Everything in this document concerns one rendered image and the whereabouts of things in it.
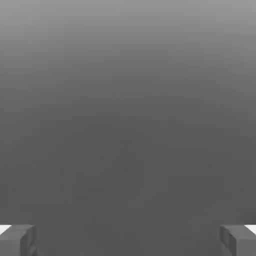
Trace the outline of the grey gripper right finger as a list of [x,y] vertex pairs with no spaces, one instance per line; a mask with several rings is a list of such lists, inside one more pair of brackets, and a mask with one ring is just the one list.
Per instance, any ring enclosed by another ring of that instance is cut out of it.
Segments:
[[223,256],[256,256],[256,224],[221,225],[219,240]]

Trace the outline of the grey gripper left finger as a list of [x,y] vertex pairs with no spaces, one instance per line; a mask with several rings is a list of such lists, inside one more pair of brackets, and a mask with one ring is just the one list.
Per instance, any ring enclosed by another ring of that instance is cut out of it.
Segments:
[[0,224],[0,256],[38,256],[37,227]]

